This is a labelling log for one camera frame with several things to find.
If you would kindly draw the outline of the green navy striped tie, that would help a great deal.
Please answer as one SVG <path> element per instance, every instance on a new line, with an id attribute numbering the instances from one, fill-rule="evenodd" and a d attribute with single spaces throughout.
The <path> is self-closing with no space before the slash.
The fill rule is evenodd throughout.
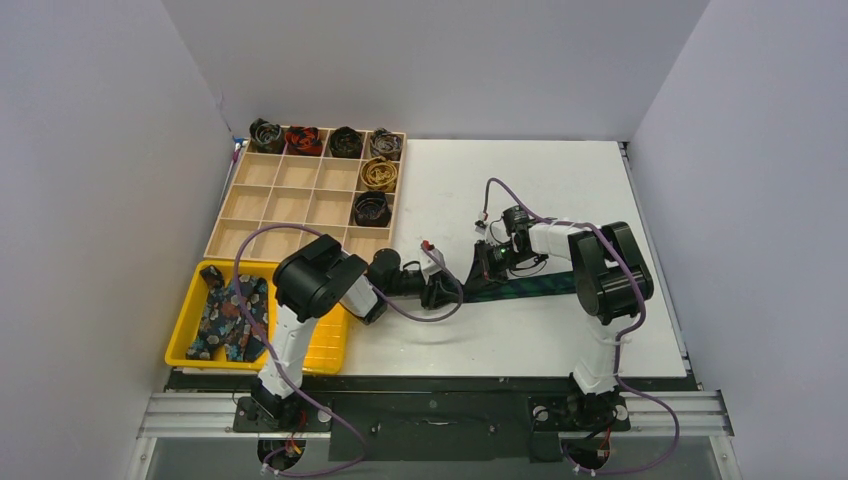
<path id="1" fill-rule="evenodd" d="M 575 294 L 571 271 L 508 279 L 505 282 L 468 281 L 463 286 L 464 303 Z"/>

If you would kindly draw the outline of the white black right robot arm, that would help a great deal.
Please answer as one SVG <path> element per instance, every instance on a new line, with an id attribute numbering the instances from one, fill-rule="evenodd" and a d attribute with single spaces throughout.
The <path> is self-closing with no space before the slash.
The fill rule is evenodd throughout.
<path id="1" fill-rule="evenodd" d="M 630 226 L 536 217 L 519 205 L 504 210 L 500 233 L 474 245 L 464 301 L 576 295 L 587 315 L 564 400 L 579 429 L 619 420 L 620 364 L 627 335 L 645 321 L 652 275 Z"/>

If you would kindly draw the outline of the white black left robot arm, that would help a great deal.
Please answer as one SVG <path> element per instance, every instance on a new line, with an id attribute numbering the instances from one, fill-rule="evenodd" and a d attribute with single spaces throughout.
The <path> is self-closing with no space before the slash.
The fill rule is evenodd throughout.
<path id="1" fill-rule="evenodd" d="M 389 307 L 391 297 L 424 296 L 444 274 L 454 284 L 449 301 L 463 301 L 461 283 L 446 269 L 442 253 L 424 241 L 419 269 L 406 272 L 391 249 L 375 254 L 371 263 L 346 252 L 329 235 L 321 235 L 279 263 L 272 275 L 276 288 L 278 325 L 270 339 L 270 359 L 251 387 L 259 416 L 272 429 L 291 427 L 298 402 L 291 395 L 302 385 L 304 362 L 318 321 L 341 306 L 368 325 Z"/>

